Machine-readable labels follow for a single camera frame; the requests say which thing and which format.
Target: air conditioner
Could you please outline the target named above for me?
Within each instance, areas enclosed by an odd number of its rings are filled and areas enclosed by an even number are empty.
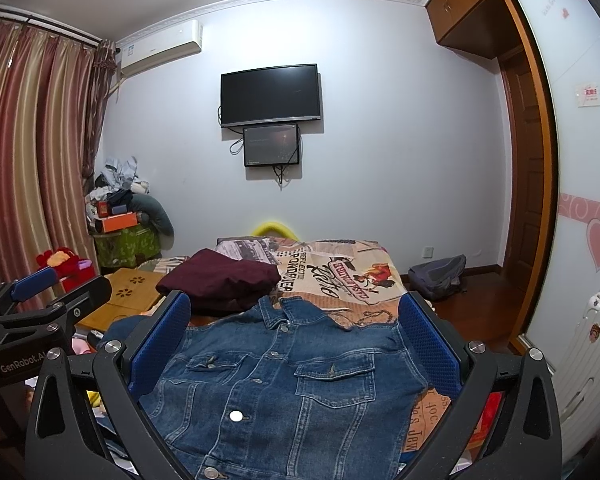
[[[202,50],[202,24],[198,20],[173,25],[122,49],[120,69],[125,77]]]

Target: plush toy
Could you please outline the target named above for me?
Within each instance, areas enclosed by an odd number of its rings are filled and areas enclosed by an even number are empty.
[[[43,254],[39,254],[36,261],[40,269],[53,267],[56,274],[58,274],[58,278],[64,278],[78,272],[80,258],[71,249],[59,247],[55,253],[45,251]]]

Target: maroon cloth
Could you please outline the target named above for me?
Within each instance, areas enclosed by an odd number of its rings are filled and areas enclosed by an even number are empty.
[[[155,290],[165,296],[172,290],[186,293],[194,314],[226,316],[249,310],[279,281],[275,265],[202,249],[166,274]]]

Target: baseboard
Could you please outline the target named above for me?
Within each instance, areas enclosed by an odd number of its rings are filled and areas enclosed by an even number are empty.
[[[498,264],[483,265],[480,267],[467,267],[465,270],[462,271],[461,276],[463,278],[465,278],[467,276],[475,276],[477,274],[489,274],[490,272],[495,272],[496,274],[500,274],[502,272],[502,267],[499,266]],[[402,283],[404,285],[409,283],[409,275],[408,274],[401,274],[400,279],[402,280]]]

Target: cabinet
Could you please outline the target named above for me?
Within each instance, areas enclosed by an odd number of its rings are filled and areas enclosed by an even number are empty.
[[[504,0],[430,0],[427,12],[436,41],[444,46],[491,58],[520,41]]]

